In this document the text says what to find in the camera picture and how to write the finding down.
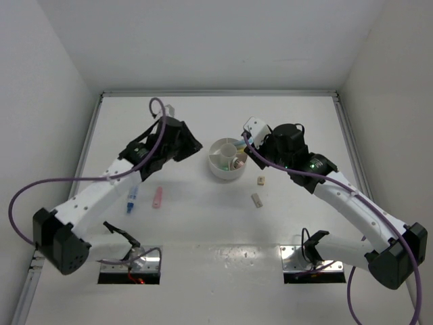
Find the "blue highlighter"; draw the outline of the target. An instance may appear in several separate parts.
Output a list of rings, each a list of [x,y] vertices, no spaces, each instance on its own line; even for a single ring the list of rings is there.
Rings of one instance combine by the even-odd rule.
[[[245,142],[244,140],[242,141],[237,141],[234,142],[233,145],[236,147],[237,151],[242,151],[244,150],[248,144],[251,144],[251,142]]]

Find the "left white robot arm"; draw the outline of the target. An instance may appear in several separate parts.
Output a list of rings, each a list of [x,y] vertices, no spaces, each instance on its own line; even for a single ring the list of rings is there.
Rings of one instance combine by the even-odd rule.
[[[78,270],[86,261],[124,261],[140,243],[107,221],[107,234],[90,235],[122,195],[144,182],[173,160],[180,162],[202,149],[187,125],[172,117],[159,118],[148,130],[128,143],[95,181],[70,200],[48,211],[39,209],[32,218],[36,249],[63,275]]]

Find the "pink white mini stapler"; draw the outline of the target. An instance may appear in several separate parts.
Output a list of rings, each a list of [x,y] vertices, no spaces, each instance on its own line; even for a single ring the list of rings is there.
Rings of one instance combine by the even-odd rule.
[[[231,170],[237,170],[240,169],[244,166],[244,161],[242,161],[240,158],[235,157],[232,161],[231,161]]]

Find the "yellow small eraser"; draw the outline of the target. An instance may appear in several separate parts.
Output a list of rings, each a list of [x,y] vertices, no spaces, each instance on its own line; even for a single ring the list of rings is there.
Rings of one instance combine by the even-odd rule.
[[[265,177],[264,176],[259,176],[257,179],[257,184],[259,186],[263,186],[265,184]]]

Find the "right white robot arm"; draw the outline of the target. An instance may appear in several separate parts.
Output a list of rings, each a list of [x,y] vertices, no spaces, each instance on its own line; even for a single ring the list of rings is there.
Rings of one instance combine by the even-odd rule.
[[[336,259],[369,271],[381,285],[396,290],[424,262],[427,229],[388,214],[351,185],[330,159],[311,152],[301,124],[286,123],[272,129],[262,120],[250,118],[243,129],[244,152],[260,169],[274,167],[287,173],[295,184],[328,203],[366,237],[363,244],[319,230],[303,245],[311,264]]]

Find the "pink highlighter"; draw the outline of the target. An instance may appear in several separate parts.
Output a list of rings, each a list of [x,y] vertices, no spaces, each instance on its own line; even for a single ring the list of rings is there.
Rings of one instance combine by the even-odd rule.
[[[159,209],[162,202],[162,187],[157,187],[153,201],[152,201],[152,207],[154,209]]]

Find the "beige long eraser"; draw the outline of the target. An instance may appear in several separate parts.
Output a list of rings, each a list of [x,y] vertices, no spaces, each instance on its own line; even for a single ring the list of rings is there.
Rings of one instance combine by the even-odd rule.
[[[255,205],[256,208],[259,209],[259,208],[261,208],[263,206],[263,203],[262,203],[262,201],[261,201],[261,199],[260,199],[260,197],[259,197],[259,195],[257,193],[253,193],[251,195],[251,198],[252,198],[252,200],[253,200],[254,205]]]

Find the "white round compartment organizer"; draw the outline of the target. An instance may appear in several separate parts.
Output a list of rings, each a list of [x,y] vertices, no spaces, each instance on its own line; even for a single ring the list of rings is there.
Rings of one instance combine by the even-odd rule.
[[[240,178],[246,170],[248,156],[244,151],[237,151],[234,142],[241,141],[230,137],[216,140],[208,151],[208,165],[212,174],[222,180],[231,181]],[[237,170],[231,170],[231,161],[238,157],[244,161],[244,166]],[[228,170],[223,170],[222,165],[228,165]]]

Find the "blue glue pen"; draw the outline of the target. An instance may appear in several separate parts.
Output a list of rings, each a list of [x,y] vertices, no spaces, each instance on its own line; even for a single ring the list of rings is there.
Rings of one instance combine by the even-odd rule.
[[[137,195],[138,195],[138,191],[139,191],[139,186],[133,186],[129,190],[129,193],[127,196],[127,205],[126,205],[127,214],[131,214],[133,209],[134,209],[135,201],[136,201]]]

